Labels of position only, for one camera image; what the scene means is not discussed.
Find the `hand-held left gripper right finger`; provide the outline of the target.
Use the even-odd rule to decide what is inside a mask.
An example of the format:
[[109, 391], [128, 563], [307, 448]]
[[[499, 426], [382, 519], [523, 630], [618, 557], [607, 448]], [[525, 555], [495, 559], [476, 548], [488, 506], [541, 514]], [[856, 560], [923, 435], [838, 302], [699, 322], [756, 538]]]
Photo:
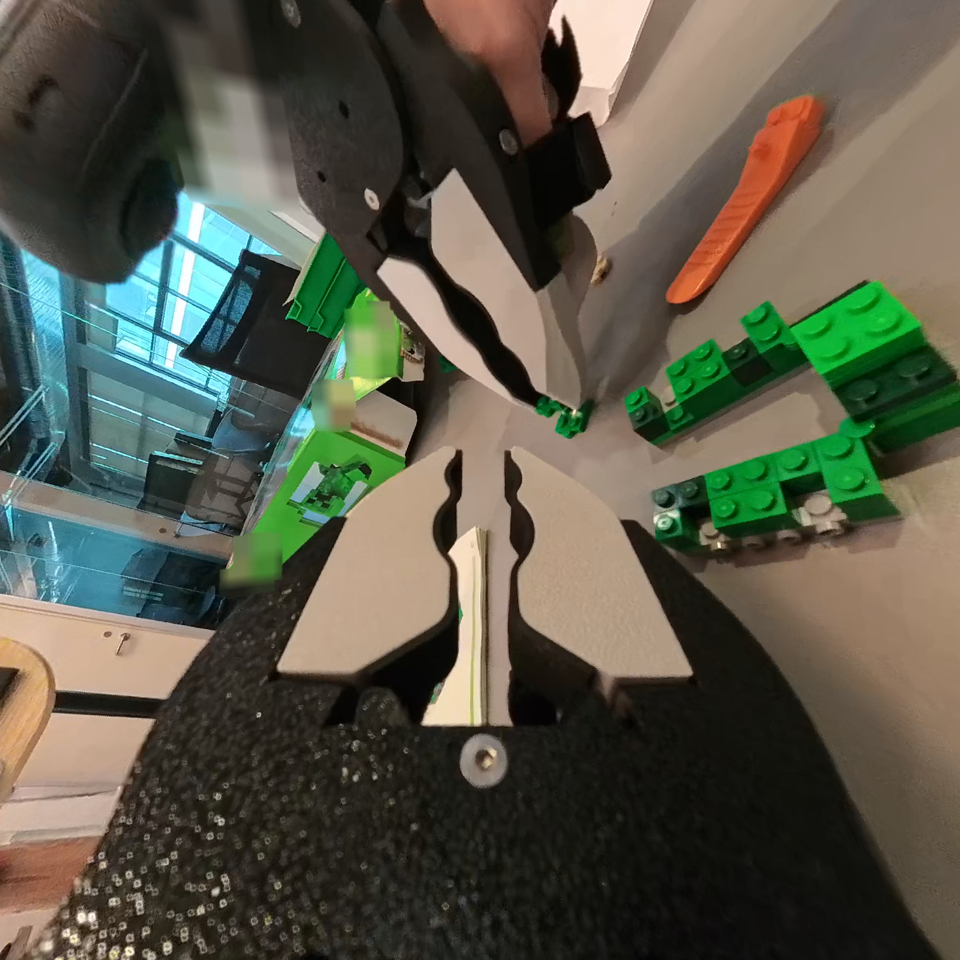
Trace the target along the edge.
[[624, 525], [558, 468], [514, 447], [505, 497], [513, 678], [530, 690], [686, 682], [690, 661]]

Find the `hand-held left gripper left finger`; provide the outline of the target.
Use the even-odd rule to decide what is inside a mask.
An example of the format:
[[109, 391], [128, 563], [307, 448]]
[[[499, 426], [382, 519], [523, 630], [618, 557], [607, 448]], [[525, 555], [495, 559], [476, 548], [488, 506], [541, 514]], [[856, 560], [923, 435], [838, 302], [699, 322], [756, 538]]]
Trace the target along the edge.
[[378, 486], [342, 522], [278, 663], [285, 678], [435, 687], [458, 656], [462, 452], [442, 447]]

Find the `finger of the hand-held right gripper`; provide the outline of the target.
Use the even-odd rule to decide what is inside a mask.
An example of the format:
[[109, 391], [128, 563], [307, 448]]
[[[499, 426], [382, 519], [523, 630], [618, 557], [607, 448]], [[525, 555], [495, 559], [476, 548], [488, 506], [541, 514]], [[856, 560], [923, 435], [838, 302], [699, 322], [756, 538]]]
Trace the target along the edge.
[[474, 198], [451, 171], [431, 200], [431, 249], [450, 279], [486, 309], [532, 387], [570, 409], [586, 399], [580, 312], [596, 266], [594, 235], [570, 214], [558, 224], [559, 272], [530, 287]]
[[425, 339], [460, 372], [514, 404], [533, 408], [549, 396], [538, 357], [526, 348], [544, 345], [538, 294], [516, 270], [506, 270], [504, 290], [474, 294], [446, 274], [431, 256], [383, 260], [377, 277]]

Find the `white instruction booklet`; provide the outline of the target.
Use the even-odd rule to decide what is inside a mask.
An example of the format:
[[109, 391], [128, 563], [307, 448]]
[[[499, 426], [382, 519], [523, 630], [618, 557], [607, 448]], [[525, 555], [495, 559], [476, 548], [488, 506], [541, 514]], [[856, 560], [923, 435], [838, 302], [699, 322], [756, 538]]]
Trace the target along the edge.
[[508, 713], [500, 720], [491, 714], [489, 536], [487, 529], [474, 526], [449, 550], [457, 580], [457, 654], [434, 687], [421, 721], [425, 727], [513, 726]]

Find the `small green toy brick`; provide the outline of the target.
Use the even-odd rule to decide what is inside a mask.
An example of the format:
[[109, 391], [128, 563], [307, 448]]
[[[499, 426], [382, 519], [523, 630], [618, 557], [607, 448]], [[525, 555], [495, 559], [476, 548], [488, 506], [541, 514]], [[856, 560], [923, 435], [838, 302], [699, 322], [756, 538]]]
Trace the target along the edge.
[[547, 395], [541, 395], [534, 407], [535, 413], [555, 421], [555, 432], [567, 439], [583, 434], [594, 412], [594, 401], [586, 400], [577, 408], [570, 408]]

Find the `person's right hand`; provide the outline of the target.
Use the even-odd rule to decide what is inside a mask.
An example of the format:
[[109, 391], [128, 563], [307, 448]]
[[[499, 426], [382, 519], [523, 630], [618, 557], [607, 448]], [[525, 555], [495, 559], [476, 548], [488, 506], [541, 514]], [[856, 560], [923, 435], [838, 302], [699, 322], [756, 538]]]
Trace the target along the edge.
[[551, 130], [542, 54], [554, 1], [426, 1], [446, 41], [486, 67], [527, 147]]

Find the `green plastic tray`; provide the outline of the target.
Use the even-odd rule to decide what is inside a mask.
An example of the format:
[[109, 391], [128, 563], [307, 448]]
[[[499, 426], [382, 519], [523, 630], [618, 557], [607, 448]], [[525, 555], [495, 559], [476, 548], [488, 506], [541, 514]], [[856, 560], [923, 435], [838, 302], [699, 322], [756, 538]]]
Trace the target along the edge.
[[294, 283], [285, 303], [286, 319], [333, 340], [343, 328], [345, 313], [367, 290], [341, 247], [326, 232]]

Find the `green toy box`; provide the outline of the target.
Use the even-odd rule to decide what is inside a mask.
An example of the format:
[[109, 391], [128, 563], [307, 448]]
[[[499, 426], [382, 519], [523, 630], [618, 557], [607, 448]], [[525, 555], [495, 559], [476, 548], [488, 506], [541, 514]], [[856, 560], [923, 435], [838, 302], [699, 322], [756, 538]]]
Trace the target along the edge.
[[423, 407], [422, 382], [392, 378], [356, 399], [351, 426], [319, 430], [311, 387], [264, 469], [243, 535], [279, 538], [287, 560], [323, 526], [406, 467]]

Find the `black office chair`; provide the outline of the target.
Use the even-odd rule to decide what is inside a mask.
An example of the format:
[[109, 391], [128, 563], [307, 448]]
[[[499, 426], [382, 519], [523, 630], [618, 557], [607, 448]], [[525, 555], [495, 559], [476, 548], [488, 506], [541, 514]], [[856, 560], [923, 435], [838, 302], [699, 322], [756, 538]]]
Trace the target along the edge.
[[279, 295], [278, 307], [282, 307], [297, 276], [298, 269], [281, 256], [242, 251], [211, 313], [179, 358], [231, 378], [266, 385], [262, 379], [265, 372], [257, 369], [255, 361], [239, 357], [268, 312], [270, 298]]

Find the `green and grey brick assembly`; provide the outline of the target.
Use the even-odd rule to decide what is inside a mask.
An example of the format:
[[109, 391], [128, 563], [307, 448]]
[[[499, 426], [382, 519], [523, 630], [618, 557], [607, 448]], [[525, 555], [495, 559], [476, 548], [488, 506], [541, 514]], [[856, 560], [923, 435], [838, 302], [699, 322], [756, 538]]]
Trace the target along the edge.
[[871, 428], [846, 426], [655, 488], [654, 539], [678, 554], [719, 557], [898, 521]]

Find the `orange brick separator tool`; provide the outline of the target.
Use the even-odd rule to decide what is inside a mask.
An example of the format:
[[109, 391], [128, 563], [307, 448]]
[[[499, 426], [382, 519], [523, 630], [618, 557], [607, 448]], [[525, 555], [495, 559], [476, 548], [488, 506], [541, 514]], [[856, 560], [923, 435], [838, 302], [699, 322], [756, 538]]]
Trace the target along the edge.
[[690, 303], [714, 286], [821, 135], [825, 105], [803, 95], [767, 115], [738, 183], [669, 286], [669, 305]]

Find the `white cabinet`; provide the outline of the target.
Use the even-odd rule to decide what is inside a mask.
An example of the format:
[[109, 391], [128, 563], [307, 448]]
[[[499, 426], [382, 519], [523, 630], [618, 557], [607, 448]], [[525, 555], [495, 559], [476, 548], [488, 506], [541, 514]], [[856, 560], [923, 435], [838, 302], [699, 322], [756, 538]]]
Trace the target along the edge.
[[2, 638], [51, 667], [57, 707], [2, 805], [2, 845], [102, 834], [154, 720], [212, 632], [2, 596]]

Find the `glass partition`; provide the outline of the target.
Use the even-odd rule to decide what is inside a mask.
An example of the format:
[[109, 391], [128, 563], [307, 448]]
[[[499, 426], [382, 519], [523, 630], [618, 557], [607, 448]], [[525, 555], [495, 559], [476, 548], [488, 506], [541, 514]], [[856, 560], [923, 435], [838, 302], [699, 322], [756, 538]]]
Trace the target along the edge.
[[187, 360], [255, 234], [186, 196], [129, 279], [2, 236], [2, 594], [180, 626], [226, 561], [298, 402]]

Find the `large green brick assembly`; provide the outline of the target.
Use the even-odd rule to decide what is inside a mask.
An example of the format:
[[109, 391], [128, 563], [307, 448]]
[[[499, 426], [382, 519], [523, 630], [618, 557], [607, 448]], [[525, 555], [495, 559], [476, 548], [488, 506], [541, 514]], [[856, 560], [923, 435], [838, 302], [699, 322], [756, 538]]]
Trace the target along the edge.
[[882, 282], [861, 282], [790, 324], [765, 301], [740, 324], [741, 341], [707, 340], [666, 367], [672, 403], [646, 387], [627, 395], [634, 434], [664, 447], [806, 369], [855, 423], [958, 400], [957, 368]]

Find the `round wooden stool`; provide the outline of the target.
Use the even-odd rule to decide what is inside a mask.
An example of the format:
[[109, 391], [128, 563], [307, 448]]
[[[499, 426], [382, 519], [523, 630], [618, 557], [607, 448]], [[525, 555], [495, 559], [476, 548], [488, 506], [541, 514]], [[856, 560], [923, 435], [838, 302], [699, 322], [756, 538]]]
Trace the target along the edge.
[[18, 641], [1, 639], [1, 804], [53, 713], [56, 682], [46, 658]]

